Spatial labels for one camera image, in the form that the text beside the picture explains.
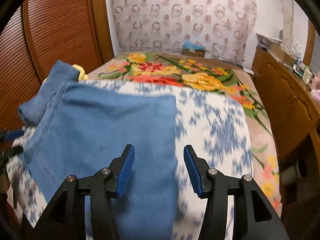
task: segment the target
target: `yellow object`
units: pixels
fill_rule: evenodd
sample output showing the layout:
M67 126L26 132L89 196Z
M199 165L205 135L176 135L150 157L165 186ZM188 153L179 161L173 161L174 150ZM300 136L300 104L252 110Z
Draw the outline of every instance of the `yellow object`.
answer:
M198 66L198 68L201 69L201 70L209 70L207 67L199 67Z
M79 70L80 71L80 74L79 74L79 80L87 80L89 79L88 78L88 75L85 74L84 72L84 69L83 67L79 66L79 65L72 65L76 70Z
M230 92L231 94L234 94L235 92L237 92L237 90L233 87L225 87L224 89Z
M217 70L221 71L224 76L228 76L228 72L225 71L222 67L218 67Z
M157 71L158 74L165 75L165 76L172 75L172 74L180 74L180 72L181 71L177 69L176 66L164 67L162 70Z
M276 157L273 155L269 155L267 158L268 163L272 166L272 168L277 168L278 167L278 160Z
M147 56L141 53L132 53L128 56L128 60L133 63L145 63Z
M83 80L83 77L84 77L84 69L83 67L79 66L79 65L72 65L76 70L79 70L80 71L80 74L79 74L79 80Z
M246 85L242 85L242 84L240 84L240 87L242 87L243 89L245 89L245 90L251 90L248 86L246 86Z
M275 186L270 181L267 180L265 184L262 185L261 189L267 197L271 198L273 196L273 191L275 189Z
M183 83L191 86L194 89L213 91L215 89L221 90L224 85L220 80L209 76L207 73L195 73L182 75Z
M196 61L193 60L193 59L188 59L188 62L191 63L191 64L196 64Z
M253 110L253 109L256 108L256 107L255 107L253 104L251 104L251 103L242 104L242 106L245 107L245 108L251 109L251 110Z

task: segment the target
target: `white wall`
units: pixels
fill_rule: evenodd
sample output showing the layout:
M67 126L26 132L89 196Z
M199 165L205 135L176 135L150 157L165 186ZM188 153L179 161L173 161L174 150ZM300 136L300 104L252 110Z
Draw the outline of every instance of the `white wall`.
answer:
M298 50L301 52L301 59L304 57L308 39L308 16L301 7L294 1L293 18L293 39L292 48L298 43Z
M279 38L279 32L283 29L282 5L280 0L256 0L258 14L253 32L248 36L244 53L245 68L251 68L258 39L256 33Z

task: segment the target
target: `yellow flower pattern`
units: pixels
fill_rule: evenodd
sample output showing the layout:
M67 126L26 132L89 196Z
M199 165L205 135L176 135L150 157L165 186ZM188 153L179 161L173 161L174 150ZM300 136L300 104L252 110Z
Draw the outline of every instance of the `yellow flower pattern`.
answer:
M278 185L279 184L279 174L275 174L273 177L274 182Z
M164 67L163 70L156 71L157 74L168 76L172 74L180 74L181 71L176 66Z
M228 72L225 71L222 67L218 67L217 70L221 71L224 76L228 76Z
M237 92L237 90L233 87L224 87L224 89L231 94L234 94L235 92Z
M116 70L118 70L119 69L119 67L117 67L117 66L110 66L110 67L108 67L108 70L109 71L116 71Z
M183 83L189 85L192 88L200 90L221 90L224 85L220 80L213 76L209 76L207 73L195 73L182 75Z
M196 63L196 61L193 60L193 59L188 59L188 62L191 63L191 64L195 64Z
M250 90L250 88L248 86L246 86L246 85L240 84L240 87L242 87L244 90Z
M268 180L262 185L261 189L268 198L271 198L273 196L275 186Z
M253 110L253 109L256 108L256 107L255 107L253 104L251 104L251 103L243 104L242 106L245 107L245 108L251 109L251 110Z
M128 56L128 60L133 63L145 63L147 56L142 53L132 53Z
M267 161L274 169L278 167L278 160L276 159L276 157L269 155Z
M133 76L137 76L137 75L148 75L148 76L157 75L156 72L142 71L138 66L139 65L137 65L137 64L132 64L132 70L133 70L132 75Z

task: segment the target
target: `cardboard box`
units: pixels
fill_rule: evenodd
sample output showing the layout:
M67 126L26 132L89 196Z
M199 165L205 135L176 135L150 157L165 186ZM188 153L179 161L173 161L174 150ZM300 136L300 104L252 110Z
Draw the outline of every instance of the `cardboard box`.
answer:
M194 52L190 52L190 49L183 49L182 54L191 57L204 57L205 51L196 49Z
M273 44L271 49L268 50L270 54L276 56L281 63L287 64L293 67L294 63L297 61L296 58L290 56L286 53L279 45Z
M280 39L266 37L259 33L257 33L257 38L258 38L258 43L266 49L270 49L273 44L280 45L282 42L282 40Z

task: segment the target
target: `blue and white bedspread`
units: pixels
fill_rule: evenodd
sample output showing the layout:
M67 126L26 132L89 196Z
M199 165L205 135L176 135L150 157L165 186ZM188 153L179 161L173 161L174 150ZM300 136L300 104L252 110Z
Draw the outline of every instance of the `blue and white bedspread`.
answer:
M238 178L244 174L253 175L249 131L241 105L224 95L176 86L111 80L87 80L84 83L124 94L159 96L171 93L176 97L179 200L172 239L198 239L206 199L199 199L193 192L183 160L183 147L191 144L198 157L225 175ZM14 145L25 144L34 129L26 128L25 135ZM47 205L44 196L30 173L23 168L19 157L10 160L7 171L17 200L34 226ZM233 210L233 197L230 196L226 239L232 239Z

